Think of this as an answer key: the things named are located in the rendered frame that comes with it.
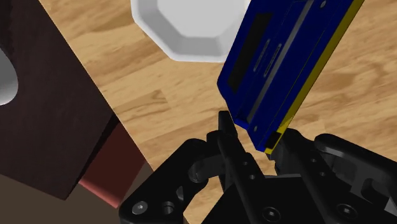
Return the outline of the blue and yellow flat device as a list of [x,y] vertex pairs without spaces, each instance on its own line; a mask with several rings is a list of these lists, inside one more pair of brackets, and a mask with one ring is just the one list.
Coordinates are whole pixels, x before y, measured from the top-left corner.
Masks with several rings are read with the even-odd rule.
[[233,122],[271,154],[364,0],[251,0],[217,86]]

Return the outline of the white octagonal bowl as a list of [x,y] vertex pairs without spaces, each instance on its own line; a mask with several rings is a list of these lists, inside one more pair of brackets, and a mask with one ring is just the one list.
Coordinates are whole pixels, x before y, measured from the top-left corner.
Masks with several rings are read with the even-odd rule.
[[251,0],[130,0],[134,22],[172,60],[226,60]]

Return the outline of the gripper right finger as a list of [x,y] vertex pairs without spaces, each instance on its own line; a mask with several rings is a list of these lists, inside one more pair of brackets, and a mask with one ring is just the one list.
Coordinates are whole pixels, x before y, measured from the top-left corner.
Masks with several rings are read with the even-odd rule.
[[333,134],[287,129],[271,154],[277,174],[299,174],[322,221],[397,224],[397,162]]

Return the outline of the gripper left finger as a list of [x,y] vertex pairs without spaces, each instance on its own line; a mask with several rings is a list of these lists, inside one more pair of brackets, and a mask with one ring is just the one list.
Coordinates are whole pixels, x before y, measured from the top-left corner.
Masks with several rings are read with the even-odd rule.
[[202,224],[266,224],[259,186],[265,179],[242,147],[227,111],[205,140],[186,140],[120,206],[121,224],[186,224],[184,211],[210,178],[223,195]]

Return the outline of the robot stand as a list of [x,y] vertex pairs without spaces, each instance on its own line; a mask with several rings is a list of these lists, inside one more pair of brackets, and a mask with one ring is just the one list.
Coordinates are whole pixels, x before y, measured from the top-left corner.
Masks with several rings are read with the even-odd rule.
[[18,79],[0,106],[0,174],[68,198],[118,119],[39,0],[0,0]]

